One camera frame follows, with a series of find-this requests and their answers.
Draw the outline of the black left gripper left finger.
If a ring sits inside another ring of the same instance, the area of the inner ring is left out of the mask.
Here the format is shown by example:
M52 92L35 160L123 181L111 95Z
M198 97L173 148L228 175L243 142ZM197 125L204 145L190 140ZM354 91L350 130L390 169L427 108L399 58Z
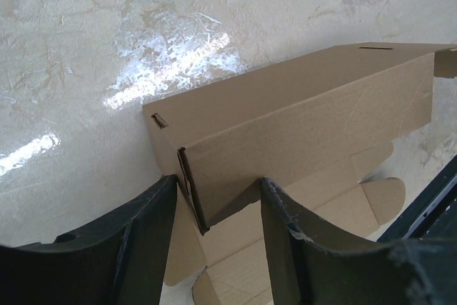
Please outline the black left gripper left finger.
M159 304L176 203L165 176L51 244L2 246L1 303Z

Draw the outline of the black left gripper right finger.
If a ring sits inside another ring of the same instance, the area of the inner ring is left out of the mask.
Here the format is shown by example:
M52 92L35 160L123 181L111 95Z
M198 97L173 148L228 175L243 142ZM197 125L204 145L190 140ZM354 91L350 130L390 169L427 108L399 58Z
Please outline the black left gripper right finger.
M275 304L454 304L456 197L401 239L351 234L261 181L261 218Z

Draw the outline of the brown cardboard paper box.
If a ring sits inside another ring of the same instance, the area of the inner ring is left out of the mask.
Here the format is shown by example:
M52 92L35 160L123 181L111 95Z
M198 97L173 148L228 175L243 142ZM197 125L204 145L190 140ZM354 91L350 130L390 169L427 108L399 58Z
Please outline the brown cardboard paper box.
M366 237L401 213L402 180L366 177L431 120L449 44L334 46L143 107L157 164L178 179L164 281L195 304L268 304L260 180Z

